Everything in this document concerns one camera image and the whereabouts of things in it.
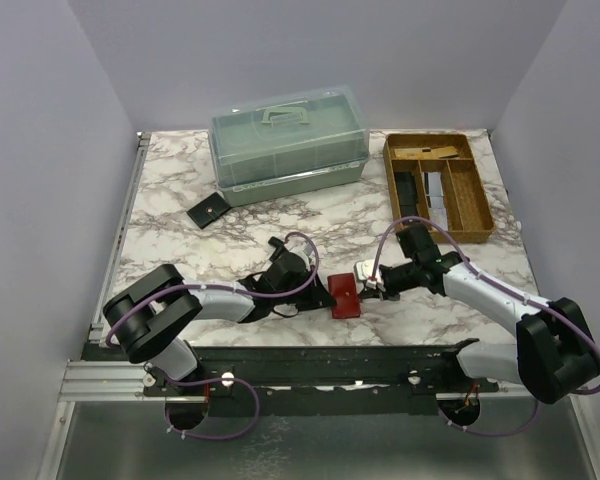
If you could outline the red card holder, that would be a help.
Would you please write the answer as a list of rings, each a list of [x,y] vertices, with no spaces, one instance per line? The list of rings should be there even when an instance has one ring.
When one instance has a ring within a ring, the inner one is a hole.
[[[332,318],[336,320],[359,318],[361,307],[354,274],[330,275],[327,283],[328,291],[335,300],[335,305],[331,308]]]

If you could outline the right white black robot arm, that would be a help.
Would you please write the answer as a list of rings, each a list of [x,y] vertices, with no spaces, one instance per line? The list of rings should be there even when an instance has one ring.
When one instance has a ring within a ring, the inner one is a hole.
[[[441,253],[431,225],[422,218],[403,228],[391,224],[405,263],[384,266],[374,257],[357,262],[354,276],[363,298],[396,300],[425,288],[473,308],[513,337],[510,345],[472,340],[459,347],[439,370],[447,389],[460,392],[476,378],[488,378],[522,385],[544,404],[600,392],[600,349],[576,302],[550,301],[510,286],[480,269],[459,246]]]

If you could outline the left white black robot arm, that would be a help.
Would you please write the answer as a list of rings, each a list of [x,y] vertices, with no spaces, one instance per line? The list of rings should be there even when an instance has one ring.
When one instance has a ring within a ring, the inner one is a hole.
[[[172,264],[164,264],[109,300],[103,315],[107,345],[118,343],[132,364],[149,363],[181,395],[194,393],[202,380],[198,356],[181,332],[194,320],[253,323],[281,305],[296,312],[331,308],[317,268],[303,253],[282,249],[268,267],[236,282],[186,284]]]

